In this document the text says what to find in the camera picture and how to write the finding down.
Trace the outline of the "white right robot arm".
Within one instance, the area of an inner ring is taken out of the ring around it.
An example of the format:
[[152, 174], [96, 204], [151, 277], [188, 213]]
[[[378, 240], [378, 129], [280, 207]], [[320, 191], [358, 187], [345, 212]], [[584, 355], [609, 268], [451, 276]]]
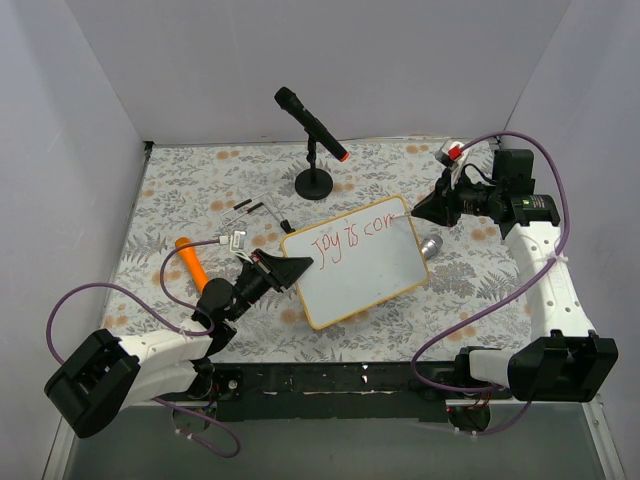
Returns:
[[465, 172], [463, 150], [454, 142], [438, 152], [445, 169], [410, 214], [447, 227], [464, 214], [498, 225], [531, 308], [531, 341], [517, 352], [461, 349], [443, 390], [471, 398], [504, 388], [520, 401], [591, 401], [618, 349], [613, 339], [596, 333], [581, 306], [561, 254], [568, 228], [553, 198], [534, 191], [533, 152], [495, 151], [492, 175], [474, 183]]

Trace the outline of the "silver microphone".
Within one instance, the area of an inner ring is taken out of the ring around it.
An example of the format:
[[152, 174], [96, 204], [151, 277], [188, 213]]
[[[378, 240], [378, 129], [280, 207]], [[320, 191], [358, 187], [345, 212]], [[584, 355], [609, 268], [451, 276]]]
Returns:
[[435, 258], [441, 251], [443, 239], [440, 235], [429, 234], [421, 242], [421, 253], [426, 260]]

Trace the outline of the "yellow framed whiteboard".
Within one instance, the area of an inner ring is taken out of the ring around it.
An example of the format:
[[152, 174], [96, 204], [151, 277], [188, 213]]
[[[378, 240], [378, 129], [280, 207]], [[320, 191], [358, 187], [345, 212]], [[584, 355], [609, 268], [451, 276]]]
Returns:
[[286, 257], [311, 257], [295, 287], [309, 325], [321, 330], [425, 285], [429, 271], [409, 212], [394, 195], [285, 236]]

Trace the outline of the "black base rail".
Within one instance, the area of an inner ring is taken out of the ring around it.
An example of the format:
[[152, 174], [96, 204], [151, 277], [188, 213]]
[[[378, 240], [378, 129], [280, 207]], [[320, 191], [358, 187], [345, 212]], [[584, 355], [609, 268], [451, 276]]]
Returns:
[[447, 394], [420, 382], [407, 362], [219, 364], [205, 398], [223, 422], [448, 421]]

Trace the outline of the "black round microphone stand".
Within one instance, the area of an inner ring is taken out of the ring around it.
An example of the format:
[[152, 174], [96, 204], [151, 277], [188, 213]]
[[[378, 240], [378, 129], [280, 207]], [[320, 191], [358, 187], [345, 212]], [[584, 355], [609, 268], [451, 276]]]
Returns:
[[316, 139], [309, 134], [306, 155], [309, 167], [296, 176], [294, 184], [295, 191], [300, 197], [312, 201], [325, 199], [333, 190], [330, 174], [316, 166], [316, 146]]

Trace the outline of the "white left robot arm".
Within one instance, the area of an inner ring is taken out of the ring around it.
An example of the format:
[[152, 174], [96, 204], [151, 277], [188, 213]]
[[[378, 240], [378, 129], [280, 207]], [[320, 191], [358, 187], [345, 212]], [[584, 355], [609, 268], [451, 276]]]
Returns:
[[163, 395], [216, 399], [223, 382], [210, 358], [235, 336], [232, 322], [269, 291], [293, 286], [312, 264], [310, 257], [256, 249], [236, 282], [214, 278], [204, 284], [187, 321], [138, 335], [91, 333], [61, 361], [44, 393], [80, 438], [103, 430], [120, 411]]

